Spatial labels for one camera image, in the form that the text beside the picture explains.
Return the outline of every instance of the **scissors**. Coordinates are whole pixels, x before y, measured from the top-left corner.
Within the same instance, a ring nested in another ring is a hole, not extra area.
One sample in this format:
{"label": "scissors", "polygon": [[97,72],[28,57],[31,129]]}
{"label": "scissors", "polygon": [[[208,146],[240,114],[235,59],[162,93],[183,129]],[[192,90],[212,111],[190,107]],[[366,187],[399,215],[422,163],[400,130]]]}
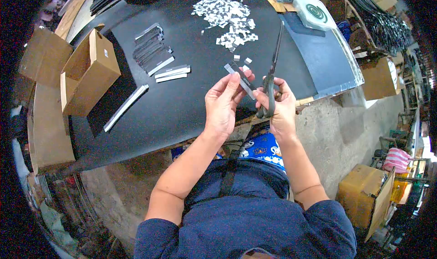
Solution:
{"label": "scissors", "polygon": [[276,42],[276,49],[273,53],[272,58],[272,65],[270,67],[269,73],[263,80],[263,87],[264,87],[264,93],[269,97],[269,109],[266,110],[264,106],[261,106],[261,108],[257,112],[257,118],[261,119],[263,117],[271,118],[274,114],[275,109],[275,95],[274,95],[274,71],[276,69],[276,62],[277,62],[277,55],[279,53],[279,45],[281,43],[281,35],[282,35],[282,29],[284,28],[284,21],[281,23],[281,29],[279,30],[279,36],[277,37]]}

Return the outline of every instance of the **plastic container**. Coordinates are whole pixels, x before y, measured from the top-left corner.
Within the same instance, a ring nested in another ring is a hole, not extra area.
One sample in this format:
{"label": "plastic container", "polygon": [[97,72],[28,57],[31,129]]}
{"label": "plastic container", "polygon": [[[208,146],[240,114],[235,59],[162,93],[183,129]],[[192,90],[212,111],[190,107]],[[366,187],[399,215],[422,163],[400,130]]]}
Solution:
{"label": "plastic container", "polygon": [[327,31],[337,28],[325,5],[319,0],[293,0],[303,25],[308,28]]}

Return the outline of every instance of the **person's left hand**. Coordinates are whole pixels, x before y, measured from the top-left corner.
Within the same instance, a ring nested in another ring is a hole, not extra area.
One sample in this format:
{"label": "person's left hand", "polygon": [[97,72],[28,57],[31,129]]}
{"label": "person's left hand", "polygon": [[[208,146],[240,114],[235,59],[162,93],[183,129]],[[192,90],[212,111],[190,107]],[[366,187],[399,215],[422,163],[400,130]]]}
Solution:
{"label": "person's left hand", "polygon": [[[250,69],[244,71],[244,75],[249,81],[255,79]],[[234,130],[235,111],[244,96],[246,91],[240,86],[240,75],[237,72],[218,81],[205,96],[205,131],[213,136],[218,135],[224,142]]]}

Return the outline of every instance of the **scissor handle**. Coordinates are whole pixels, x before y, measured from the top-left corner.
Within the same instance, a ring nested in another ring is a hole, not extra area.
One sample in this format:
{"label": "scissor handle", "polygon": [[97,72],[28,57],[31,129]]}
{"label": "scissor handle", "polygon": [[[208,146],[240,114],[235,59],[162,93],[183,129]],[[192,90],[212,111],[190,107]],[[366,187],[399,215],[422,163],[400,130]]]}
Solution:
{"label": "scissor handle", "polygon": [[275,109],[275,100],[274,100],[274,75],[268,74],[266,78],[264,79],[264,93],[269,97],[269,109],[266,110],[264,106],[261,106],[261,108],[257,112],[257,118],[261,119],[263,117],[271,118],[274,114]]}

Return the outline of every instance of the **hand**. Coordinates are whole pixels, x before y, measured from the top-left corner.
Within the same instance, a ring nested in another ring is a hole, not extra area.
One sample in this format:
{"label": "hand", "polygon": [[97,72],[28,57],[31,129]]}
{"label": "hand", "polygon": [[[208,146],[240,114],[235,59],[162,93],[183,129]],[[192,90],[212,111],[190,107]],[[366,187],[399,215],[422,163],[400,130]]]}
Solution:
{"label": "hand", "polygon": [[[273,82],[279,86],[280,92],[278,93],[277,90],[274,92],[277,97],[274,114],[270,119],[270,131],[280,142],[285,138],[296,136],[296,97],[283,79],[274,78]],[[269,108],[269,98],[262,87],[254,90],[254,96],[257,99],[256,108],[260,108],[261,105],[266,109]]]}
{"label": "hand", "polygon": [[[255,79],[250,69],[244,75],[249,81]],[[224,142],[234,130],[235,111],[244,96],[246,91],[240,86],[240,75],[237,72],[216,83],[205,96],[205,132],[218,136]]]}

